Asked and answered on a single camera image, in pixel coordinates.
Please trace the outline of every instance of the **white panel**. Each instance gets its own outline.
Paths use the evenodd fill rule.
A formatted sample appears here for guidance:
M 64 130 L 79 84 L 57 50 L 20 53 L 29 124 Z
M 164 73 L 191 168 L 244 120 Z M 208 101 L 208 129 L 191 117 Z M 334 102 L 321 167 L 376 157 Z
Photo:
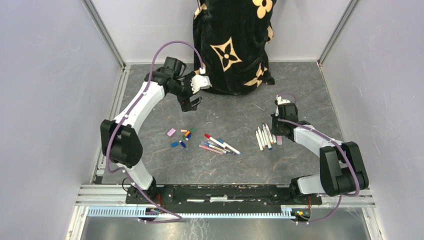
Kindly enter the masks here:
M 166 42 L 193 42 L 196 0 L 93 0 L 123 59 L 149 63 Z M 271 19 L 274 39 L 267 46 L 271 61 L 316 60 L 348 6 L 349 0 L 277 0 Z M 193 62 L 186 46 L 164 49 L 158 62 L 173 56 Z
M 120 68 L 78 0 L 1 3 L 0 33 L 0 239 L 64 239 Z
M 323 65 L 359 144 L 385 236 L 422 239 L 424 1 L 361 1 Z

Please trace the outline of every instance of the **wall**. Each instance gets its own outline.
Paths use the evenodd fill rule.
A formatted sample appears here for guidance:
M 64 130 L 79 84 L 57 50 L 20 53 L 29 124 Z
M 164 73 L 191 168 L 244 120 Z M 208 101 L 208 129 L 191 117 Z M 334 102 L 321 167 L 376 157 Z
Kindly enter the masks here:
M 422 239 L 424 2 L 361 1 L 323 64 L 345 139 L 358 142 L 385 236 Z
M 64 239 L 120 68 L 81 1 L 0 7 L 0 239 Z
M 116 47 L 127 63 L 150 63 L 157 49 L 172 40 L 193 42 L 196 0 L 93 0 Z M 271 61 L 317 60 L 349 0 L 277 0 L 274 39 L 267 46 Z M 193 62 L 185 46 L 171 46 L 158 58 L 174 56 Z

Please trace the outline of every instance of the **gray tabletop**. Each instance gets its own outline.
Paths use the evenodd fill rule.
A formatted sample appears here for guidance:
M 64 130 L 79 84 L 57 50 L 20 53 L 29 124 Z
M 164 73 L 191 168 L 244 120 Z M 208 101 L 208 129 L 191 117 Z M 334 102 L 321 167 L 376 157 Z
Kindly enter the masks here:
M 122 110 L 140 90 L 149 65 L 132 65 Z M 319 159 L 305 147 L 283 140 L 272 150 L 259 150 L 255 130 L 271 124 L 276 95 L 297 95 L 300 120 L 317 130 L 341 139 L 340 129 L 320 70 L 314 62 L 273 62 L 269 69 L 275 85 L 262 84 L 245 96 L 201 92 L 196 111 L 181 112 L 177 97 L 168 94 L 144 121 L 138 136 L 143 145 L 142 161 L 158 184 L 288 184 L 292 178 L 317 174 Z M 174 128 L 177 132 L 167 136 Z M 187 148 L 171 147 L 182 139 L 181 129 L 193 129 Z M 218 155 L 198 147 L 204 134 L 222 138 L 241 155 Z M 104 184 L 121 183 L 125 175 L 105 173 Z

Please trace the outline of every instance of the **black wire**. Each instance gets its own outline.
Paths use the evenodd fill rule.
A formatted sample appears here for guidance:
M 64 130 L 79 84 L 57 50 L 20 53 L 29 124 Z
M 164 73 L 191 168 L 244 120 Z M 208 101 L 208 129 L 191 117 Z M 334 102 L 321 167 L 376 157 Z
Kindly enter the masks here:
M 125 187 L 124 187 L 124 182 L 125 182 L 125 180 L 127 180 L 127 178 L 128 178 L 128 177 L 126 177 L 126 178 L 124 178 L 124 179 L 122 180 L 121 186 L 122 186 L 122 189 L 123 189 L 125 192 L 127 192 L 127 193 L 128 193 L 128 190 L 126 190 L 126 189 L 125 189 Z

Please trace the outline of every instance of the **blue marker cap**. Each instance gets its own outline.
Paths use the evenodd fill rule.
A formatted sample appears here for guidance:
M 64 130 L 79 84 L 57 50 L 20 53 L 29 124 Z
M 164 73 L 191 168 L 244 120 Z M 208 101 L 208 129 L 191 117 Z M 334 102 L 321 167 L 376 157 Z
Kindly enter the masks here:
M 185 144 L 183 141 L 179 141 L 179 144 L 181 144 L 181 146 L 182 146 L 183 148 L 186 148 L 186 144 Z

